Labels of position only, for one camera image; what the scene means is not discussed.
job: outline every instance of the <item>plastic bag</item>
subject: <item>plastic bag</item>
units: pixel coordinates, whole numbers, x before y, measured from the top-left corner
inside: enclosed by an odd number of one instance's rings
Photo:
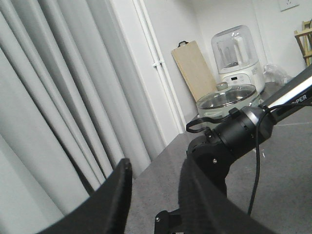
[[[263,75],[265,78],[265,82],[275,82],[278,83],[280,86],[284,86],[292,80],[292,77],[287,75],[283,68],[275,64],[265,65]]]

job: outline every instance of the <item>glass pot lid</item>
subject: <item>glass pot lid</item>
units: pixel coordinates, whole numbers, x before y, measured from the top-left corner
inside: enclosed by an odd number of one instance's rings
[[[226,82],[217,85],[215,93],[208,94],[197,101],[200,109],[216,109],[238,103],[251,97],[256,88],[250,84],[229,86]]]

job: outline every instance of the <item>wooden cutting board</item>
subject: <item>wooden cutting board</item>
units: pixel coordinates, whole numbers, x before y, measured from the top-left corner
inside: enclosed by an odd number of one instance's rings
[[[171,51],[189,89],[198,101],[201,97],[216,90],[215,79],[196,41],[191,41]]]

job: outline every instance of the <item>black cable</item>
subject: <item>black cable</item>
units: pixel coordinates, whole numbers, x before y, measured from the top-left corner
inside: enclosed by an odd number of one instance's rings
[[[282,107],[294,107],[294,106],[312,106],[312,103],[307,103],[307,104],[302,104],[302,103],[293,103],[293,104],[282,104],[282,105],[277,105],[271,108],[268,108],[264,111],[263,115],[259,118],[259,121],[256,126],[256,131],[255,131],[255,144],[256,144],[256,173],[255,173],[255,178],[254,178],[254,184],[253,184],[253,191],[252,195],[250,198],[250,203],[248,207],[248,215],[251,215],[252,210],[253,210],[253,205],[254,205],[254,199],[255,199],[255,194],[257,192],[257,187],[258,187],[258,182],[259,182],[259,177],[260,177],[260,148],[259,148],[259,128],[262,120],[266,115],[268,115],[272,110],[282,108]]]
[[[204,130],[209,129],[209,127],[205,126],[205,127],[200,128],[200,129],[191,129],[191,127],[196,126],[196,125],[201,124],[201,123],[205,123],[205,122],[210,122],[210,123],[214,123],[214,124],[222,123],[222,122],[227,121],[229,118],[231,118],[231,115],[227,115],[227,116],[222,117],[222,118],[210,118],[210,117],[197,118],[197,119],[189,122],[186,125],[186,131],[189,133],[200,133]]]

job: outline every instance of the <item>wall outlet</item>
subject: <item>wall outlet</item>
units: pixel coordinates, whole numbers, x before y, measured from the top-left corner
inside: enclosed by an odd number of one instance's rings
[[[299,5],[298,0],[278,0],[278,3],[281,11],[285,11]]]

